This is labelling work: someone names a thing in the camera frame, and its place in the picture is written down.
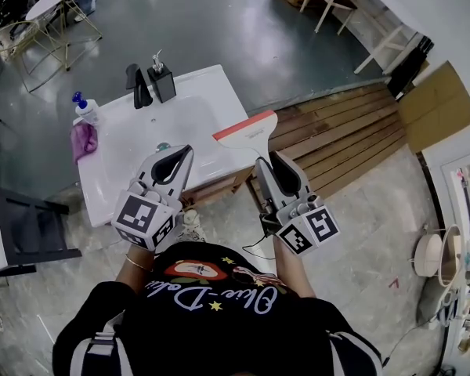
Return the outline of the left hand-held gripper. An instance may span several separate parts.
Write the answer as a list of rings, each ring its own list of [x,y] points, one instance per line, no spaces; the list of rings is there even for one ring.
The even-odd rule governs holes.
[[[122,239],[155,251],[170,237],[193,157],[191,145],[171,146],[142,163],[130,187],[119,194],[111,220]]]

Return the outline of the white squeegee with red blade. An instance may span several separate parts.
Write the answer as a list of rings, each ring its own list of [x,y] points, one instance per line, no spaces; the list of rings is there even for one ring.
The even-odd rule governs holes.
[[[269,161],[269,138],[278,122],[277,114],[266,110],[242,122],[216,132],[212,137],[230,149],[251,149]]]

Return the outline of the person's right forearm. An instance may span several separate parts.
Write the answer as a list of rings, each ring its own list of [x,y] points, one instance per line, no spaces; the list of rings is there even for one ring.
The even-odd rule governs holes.
[[[277,276],[301,298],[315,298],[302,260],[278,237],[273,237]]]

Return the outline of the wooden vanity cabinet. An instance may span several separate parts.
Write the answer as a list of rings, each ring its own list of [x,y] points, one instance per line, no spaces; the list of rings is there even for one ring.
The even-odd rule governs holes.
[[[193,208],[206,201],[211,201],[225,193],[236,193],[249,178],[254,167],[243,168],[202,186],[184,191],[180,197],[183,208]]]

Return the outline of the person's left white shoe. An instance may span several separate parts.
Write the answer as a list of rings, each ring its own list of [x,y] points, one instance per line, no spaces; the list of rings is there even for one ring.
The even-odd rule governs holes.
[[[201,227],[200,215],[194,209],[183,213],[181,230],[176,238],[177,242],[205,242],[206,234]]]

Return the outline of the white basin table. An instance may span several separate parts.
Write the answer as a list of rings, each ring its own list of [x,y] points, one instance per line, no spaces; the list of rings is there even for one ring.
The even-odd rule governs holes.
[[[99,108],[96,151],[78,161],[81,188],[94,227],[108,223],[118,195],[159,143],[189,144],[194,157],[186,190],[254,166],[252,150],[231,150],[212,135],[247,119],[221,65],[174,79],[176,96],[136,110],[128,94]]]

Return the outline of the wooden plank platform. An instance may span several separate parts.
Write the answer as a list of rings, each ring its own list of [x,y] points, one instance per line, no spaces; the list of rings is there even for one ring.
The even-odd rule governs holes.
[[[269,148],[292,159],[322,198],[337,193],[406,143],[398,103],[375,83],[277,111]]]

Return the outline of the black faucet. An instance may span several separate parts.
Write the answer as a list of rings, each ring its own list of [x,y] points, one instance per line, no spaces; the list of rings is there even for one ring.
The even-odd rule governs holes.
[[[146,80],[138,64],[132,63],[126,68],[126,89],[133,91],[133,102],[136,110],[148,107],[153,98],[146,84]]]

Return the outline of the black square soap dispenser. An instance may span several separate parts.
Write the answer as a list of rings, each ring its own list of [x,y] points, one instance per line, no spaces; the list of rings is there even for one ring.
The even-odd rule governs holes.
[[[165,103],[176,96],[175,82],[172,72],[159,58],[161,51],[152,57],[153,64],[147,69],[156,97]]]

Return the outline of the white pump bottle blue cap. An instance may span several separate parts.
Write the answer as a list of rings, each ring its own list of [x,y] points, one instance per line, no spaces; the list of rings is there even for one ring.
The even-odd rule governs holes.
[[[98,125],[99,105],[94,99],[86,99],[81,92],[77,91],[72,96],[72,102],[76,104],[75,112],[82,120],[92,126]]]

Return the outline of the black shelf rack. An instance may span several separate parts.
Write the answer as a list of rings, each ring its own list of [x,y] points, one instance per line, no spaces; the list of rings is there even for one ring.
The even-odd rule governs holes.
[[[0,188],[0,231],[7,263],[0,277],[34,273],[36,265],[81,257],[64,236],[64,204],[43,201]]]

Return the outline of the person's black printed shirt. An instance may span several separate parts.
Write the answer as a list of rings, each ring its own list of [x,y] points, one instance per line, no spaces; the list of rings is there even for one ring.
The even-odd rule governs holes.
[[[382,376],[341,312],[238,252],[179,242],[139,293],[97,284],[52,351],[55,376]]]

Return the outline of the pale round tub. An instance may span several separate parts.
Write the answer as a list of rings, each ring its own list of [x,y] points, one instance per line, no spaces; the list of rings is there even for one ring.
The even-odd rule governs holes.
[[[416,244],[413,264],[414,271],[420,277],[436,275],[441,263],[443,240],[437,233],[422,236]]]

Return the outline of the brown cardboard sheet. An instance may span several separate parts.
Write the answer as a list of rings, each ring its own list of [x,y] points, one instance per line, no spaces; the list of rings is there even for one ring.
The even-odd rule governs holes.
[[[450,62],[402,97],[399,115],[413,153],[470,125],[470,96]]]

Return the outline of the beige round hoop tray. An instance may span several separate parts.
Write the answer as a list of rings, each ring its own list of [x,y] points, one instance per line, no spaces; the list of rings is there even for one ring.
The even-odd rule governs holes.
[[[442,287],[449,287],[461,268],[462,235],[460,227],[453,224],[447,228],[442,242],[437,277]]]

